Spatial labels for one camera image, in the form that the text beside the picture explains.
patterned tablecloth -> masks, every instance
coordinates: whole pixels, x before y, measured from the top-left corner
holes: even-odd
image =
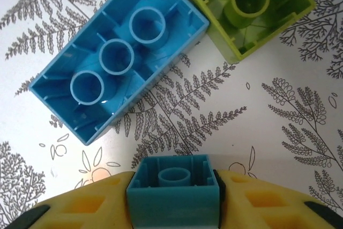
[[[343,213],[343,0],[316,0],[239,64],[225,63],[205,36],[85,147],[27,87],[105,1],[0,2],[0,228],[142,157],[188,150]]]

yellow plastic part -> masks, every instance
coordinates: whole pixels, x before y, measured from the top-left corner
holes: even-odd
[[[30,229],[132,229],[124,172],[43,201],[50,209]]]
[[[218,170],[226,185],[221,229],[334,229],[305,206],[311,196],[246,175]],[[132,229],[124,172],[43,201],[50,209],[30,229]]]
[[[226,185],[221,229],[334,229],[298,191],[230,171],[218,171]]]

toy brick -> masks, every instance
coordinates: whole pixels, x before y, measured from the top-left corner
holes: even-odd
[[[127,190],[133,228],[218,228],[219,186],[206,155],[145,158]]]
[[[207,27],[188,0],[108,0],[29,88],[89,145]]]
[[[192,0],[210,20],[208,35],[230,64],[252,54],[315,8],[313,0]]]

square hole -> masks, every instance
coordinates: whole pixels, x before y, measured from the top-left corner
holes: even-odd
[[[279,194],[266,190],[266,191],[247,191],[245,196],[254,207],[271,207],[271,206],[287,206],[287,203],[280,197]]]
[[[105,197],[85,196],[71,199],[71,202],[64,209],[63,213],[95,213]]]
[[[50,223],[44,226],[44,229],[80,229],[83,226],[82,222],[67,222],[67,223]]]
[[[296,215],[265,216],[265,222],[271,229],[311,229],[312,227]]]

teal toy brick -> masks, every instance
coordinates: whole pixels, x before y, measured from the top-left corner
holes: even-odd
[[[220,194],[206,155],[145,158],[127,190],[133,228],[218,228]]]

